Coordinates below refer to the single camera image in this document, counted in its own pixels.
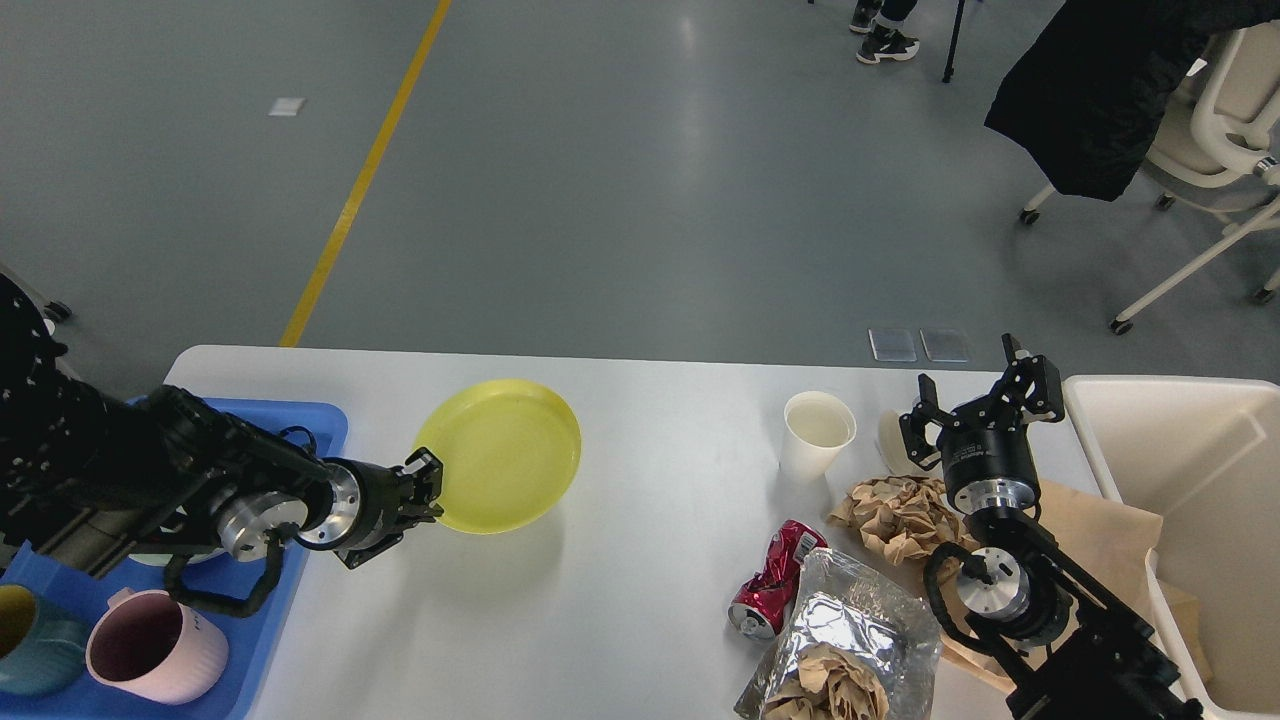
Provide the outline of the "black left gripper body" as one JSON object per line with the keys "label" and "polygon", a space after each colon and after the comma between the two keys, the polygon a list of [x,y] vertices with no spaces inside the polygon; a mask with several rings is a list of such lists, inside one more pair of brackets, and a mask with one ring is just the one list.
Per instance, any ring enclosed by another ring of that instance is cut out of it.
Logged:
{"label": "black left gripper body", "polygon": [[398,469],[342,457],[325,457],[332,498],[321,505],[320,519],[298,533],[302,547],[340,553],[344,542],[398,527]]}

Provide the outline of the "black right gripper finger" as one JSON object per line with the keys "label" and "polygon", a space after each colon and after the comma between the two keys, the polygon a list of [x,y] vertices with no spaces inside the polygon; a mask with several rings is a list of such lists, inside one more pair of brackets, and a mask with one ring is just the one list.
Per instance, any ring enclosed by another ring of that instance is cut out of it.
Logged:
{"label": "black right gripper finger", "polygon": [[931,470],[941,461],[941,451],[928,439],[928,429],[947,428],[947,413],[938,405],[934,380],[929,375],[918,377],[918,397],[911,409],[899,416],[899,429],[908,460],[922,470]]}
{"label": "black right gripper finger", "polygon": [[986,428],[1018,429],[1066,418],[1060,370],[1043,355],[1024,348],[1012,334],[1002,334],[1007,365],[986,396]]}

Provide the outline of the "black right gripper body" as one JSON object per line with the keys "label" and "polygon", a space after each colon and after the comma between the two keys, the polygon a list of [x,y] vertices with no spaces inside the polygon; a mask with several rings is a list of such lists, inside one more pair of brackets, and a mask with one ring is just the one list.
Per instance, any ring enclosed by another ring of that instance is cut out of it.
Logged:
{"label": "black right gripper body", "polygon": [[948,502],[961,515],[984,509],[1027,511],[1041,501],[1041,484],[1027,438],[1024,410],[975,398],[954,409],[940,432]]}

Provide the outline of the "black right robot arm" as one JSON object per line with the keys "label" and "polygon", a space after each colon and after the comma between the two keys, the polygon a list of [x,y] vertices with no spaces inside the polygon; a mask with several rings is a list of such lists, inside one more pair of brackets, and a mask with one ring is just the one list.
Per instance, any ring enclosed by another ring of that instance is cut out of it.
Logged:
{"label": "black right robot arm", "polygon": [[1006,368],[991,389],[951,410],[934,382],[899,419],[906,455],[940,468],[946,498],[975,550],[946,541],[925,561],[925,598],[947,638],[997,662],[1015,719],[1201,719],[1174,692],[1180,673],[1155,629],[1070,559],[1039,521],[1028,430],[1065,418],[1059,369],[1001,338]]}

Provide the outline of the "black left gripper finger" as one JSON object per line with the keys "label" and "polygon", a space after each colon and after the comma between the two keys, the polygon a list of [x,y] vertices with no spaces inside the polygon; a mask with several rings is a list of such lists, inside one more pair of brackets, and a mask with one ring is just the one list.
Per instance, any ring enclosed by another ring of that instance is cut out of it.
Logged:
{"label": "black left gripper finger", "polygon": [[436,521],[444,512],[443,484],[443,461],[429,448],[416,448],[398,469],[398,527]]}
{"label": "black left gripper finger", "polygon": [[378,530],[367,537],[344,542],[340,547],[340,561],[346,568],[355,570],[380,553],[387,552],[403,538],[403,530]]}

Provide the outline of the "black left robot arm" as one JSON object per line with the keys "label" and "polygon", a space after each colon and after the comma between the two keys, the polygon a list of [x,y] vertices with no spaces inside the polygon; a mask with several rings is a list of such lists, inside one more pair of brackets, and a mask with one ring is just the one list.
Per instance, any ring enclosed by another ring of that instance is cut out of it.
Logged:
{"label": "black left robot arm", "polygon": [[3,534],[101,579],[136,553],[168,559],[177,602],[255,615],[285,550],[355,569],[443,515],[444,464],[323,457],[314,433],[268,432],[175,386],[132,402],[59,366],[67,346],[12,278],[1,281]]}

